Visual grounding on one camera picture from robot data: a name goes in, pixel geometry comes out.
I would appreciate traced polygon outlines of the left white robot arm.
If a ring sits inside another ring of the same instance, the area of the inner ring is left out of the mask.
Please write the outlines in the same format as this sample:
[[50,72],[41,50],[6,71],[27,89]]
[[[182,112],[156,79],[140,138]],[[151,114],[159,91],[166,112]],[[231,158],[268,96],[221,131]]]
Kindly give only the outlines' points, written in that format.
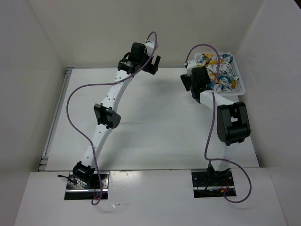
[[94,172],[97,171],[95,162],[108,136],[121,122],[121,116],[117,113],[121,97],[139,70],[153,75],[158,71],[160,56],[156,57],[154,64],[152,63],[154,51],[157,48],[158,45],[150,40],[144,44],[133,43],[131,51],[119,61],[115,81],[106,97],[101,103],[94,105],[97,126],[91,147],[72,170],[75,182],[83,188],[99,183],[94,176]]

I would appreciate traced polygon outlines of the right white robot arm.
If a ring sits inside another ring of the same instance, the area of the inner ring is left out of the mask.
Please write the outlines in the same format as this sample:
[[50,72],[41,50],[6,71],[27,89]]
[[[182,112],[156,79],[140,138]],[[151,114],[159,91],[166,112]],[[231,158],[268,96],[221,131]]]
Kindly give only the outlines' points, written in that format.
[[230,173],[230,148],[251,134],[246,105],[217,94],[204,67],[188,69],[180,79],[192,98],[212,111],[204,158],[208,161],[207,184],[217,185]]

